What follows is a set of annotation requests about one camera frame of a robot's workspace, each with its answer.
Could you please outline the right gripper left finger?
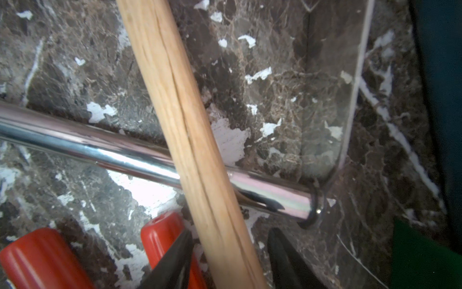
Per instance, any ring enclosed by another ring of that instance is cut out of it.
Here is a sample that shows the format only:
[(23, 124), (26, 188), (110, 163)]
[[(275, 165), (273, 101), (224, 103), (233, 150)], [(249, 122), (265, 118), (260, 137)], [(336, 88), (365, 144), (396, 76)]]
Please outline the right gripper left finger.
[(193, 246), (192, 233), (184, 229), (138, 289), (187, 289)]

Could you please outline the wooden handled small hoe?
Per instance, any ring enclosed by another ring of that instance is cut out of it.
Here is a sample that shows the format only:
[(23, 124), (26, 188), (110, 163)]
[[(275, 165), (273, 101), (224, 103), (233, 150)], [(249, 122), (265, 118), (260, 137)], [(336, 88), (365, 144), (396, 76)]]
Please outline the wooden handled small hoe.
[(267, 288), (169, 3), (118, 1), (117, 6), (215, 286)]

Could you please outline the green hoe with red grip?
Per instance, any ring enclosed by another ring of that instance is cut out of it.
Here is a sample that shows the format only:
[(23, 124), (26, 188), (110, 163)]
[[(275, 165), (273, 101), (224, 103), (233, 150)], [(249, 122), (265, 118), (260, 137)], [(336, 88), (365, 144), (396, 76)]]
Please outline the green hoe with red grip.
[(391, 289), (460, 289), (462, 256), (395, 219)]

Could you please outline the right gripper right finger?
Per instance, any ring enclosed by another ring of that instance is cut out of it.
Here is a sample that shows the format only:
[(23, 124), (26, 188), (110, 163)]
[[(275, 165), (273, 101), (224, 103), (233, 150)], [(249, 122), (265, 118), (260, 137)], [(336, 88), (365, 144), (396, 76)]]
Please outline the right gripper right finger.
[(267, 249), (275, 289), (326, 289), (279, 228), (269, 230)]

